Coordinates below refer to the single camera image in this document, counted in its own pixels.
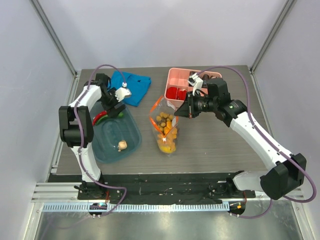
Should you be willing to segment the garlic bulb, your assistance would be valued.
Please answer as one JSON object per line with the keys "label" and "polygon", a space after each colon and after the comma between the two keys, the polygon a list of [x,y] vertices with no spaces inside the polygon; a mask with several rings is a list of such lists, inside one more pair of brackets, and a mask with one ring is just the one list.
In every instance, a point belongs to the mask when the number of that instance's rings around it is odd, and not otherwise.
{"label": "garlic bulb", "polygon": [[121,152],[128,148],[128,144],[125,140],[121,140],[118,142],[117,148],[118,148],[118,152]]}

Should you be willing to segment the orange ginger-like food piece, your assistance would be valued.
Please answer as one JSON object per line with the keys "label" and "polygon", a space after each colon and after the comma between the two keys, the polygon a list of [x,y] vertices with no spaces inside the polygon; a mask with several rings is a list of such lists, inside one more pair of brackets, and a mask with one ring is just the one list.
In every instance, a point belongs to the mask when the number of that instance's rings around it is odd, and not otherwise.
{"label": "orange ginger-like food piece", "polygon": [[178,129],[176,127],[172,127],[172,129],[164,134],[162,131],[157,134],[157,144],[158,146],[175,146],[176,147],[176,139],[178,135]]}

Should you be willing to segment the yellow lemon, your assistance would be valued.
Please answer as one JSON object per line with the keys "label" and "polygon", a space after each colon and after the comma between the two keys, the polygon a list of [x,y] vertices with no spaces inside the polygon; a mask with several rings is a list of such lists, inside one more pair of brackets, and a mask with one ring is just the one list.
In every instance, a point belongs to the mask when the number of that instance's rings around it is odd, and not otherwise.
{"label": "yellow lemon", "polygon": [[169,145],[160,146],[159,149],[165,154],[172,154],[176,151],[175,146],[169,146]]}

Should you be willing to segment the red chili pepper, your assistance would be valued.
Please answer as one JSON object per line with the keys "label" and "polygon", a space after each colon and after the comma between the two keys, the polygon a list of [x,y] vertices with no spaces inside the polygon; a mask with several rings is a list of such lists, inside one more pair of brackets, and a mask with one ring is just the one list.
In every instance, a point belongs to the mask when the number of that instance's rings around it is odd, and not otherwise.
{"label": "red chili pepper", "polygon": [[107,111],[104,110],[104,111],[100,112],[99,114],[97,114],[97,115],[94,117],[93,121],[92,121],[92,125],[94,126],[95,121],[96,121],[99,117],[101,117],[101,116],[103,116],[103,115],[108,115]]}

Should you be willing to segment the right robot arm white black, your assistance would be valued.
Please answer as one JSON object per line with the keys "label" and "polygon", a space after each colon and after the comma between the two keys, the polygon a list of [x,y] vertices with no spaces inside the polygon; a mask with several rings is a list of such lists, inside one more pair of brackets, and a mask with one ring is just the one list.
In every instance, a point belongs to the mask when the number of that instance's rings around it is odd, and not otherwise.
{"label": "right robot arm white black", "polygon": [[258,154],[267,171],[241,171],[226,184],[226,193],[233,198],[243,191],[264,192],[269,198],[278,200],[302,185],[304,175],[294,164],[306,167],[302,154],[291,154],[289,159],[281,155],[283,147],[264,129],[258,130],[259,123],[248,113],[247,107],[237,99],[231,99],[227,83],[222,78],[211,78],[206,82],[207,92],[200,89],[203,81],[197,75],[188,78],[193,87],[187,92],[185,101],[175,111],[175,116],[196,118],[202,112],[215,113],[217,119],[238,133]]}

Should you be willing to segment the clear zip bag orange zipper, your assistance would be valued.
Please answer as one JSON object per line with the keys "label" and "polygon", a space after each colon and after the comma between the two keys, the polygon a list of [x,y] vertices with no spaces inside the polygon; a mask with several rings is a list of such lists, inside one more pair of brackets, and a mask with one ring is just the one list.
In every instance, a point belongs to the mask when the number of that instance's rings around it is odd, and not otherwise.
{"label": "clear zip bag orange zipper", "polygon": [[159,150],[171,155],[177,150],[179,118],[176,107],[164,96],[158,98],[149,111],[149,121]]}

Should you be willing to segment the green chili pepper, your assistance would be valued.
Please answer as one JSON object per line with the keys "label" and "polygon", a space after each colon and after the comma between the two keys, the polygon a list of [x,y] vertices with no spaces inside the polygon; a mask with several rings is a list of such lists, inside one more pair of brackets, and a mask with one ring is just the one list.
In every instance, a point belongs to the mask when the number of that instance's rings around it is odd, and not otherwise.
{"label": "green chili pepper", "polygon": [[[117,115],[116,118],[122,118],[123,116],[124,116],[124,113],[123,113],[123,112],[120,112],[120,113]],[[110,117],[109,117],[107,114],[100,116],[100,117],[95,121],[94,126],[101,124],[103,121],[106,121],[106,120],[108,120],[109,118],[110,118]]]}

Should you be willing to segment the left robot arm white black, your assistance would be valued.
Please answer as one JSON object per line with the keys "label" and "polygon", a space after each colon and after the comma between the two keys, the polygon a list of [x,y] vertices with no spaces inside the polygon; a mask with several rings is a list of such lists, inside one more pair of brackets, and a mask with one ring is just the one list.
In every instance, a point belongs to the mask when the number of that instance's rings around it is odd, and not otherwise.
{"label": "left robot arm white black", "polygon": [[119,88],[109,88],[110,82],[106,74],[97,74],[94,80],[84,84],[72,103],[58,110],[60,138],[72,150],[81,170],[81,184],[75,187],[79,199],[89,197],[100,200],[107,192],[92,147],[94,124],[98,118],[91,119],[90,111],[100,102],[103,107],[101,115],[116,118],[126,108],[122,101],[132,95],[126,83]]}

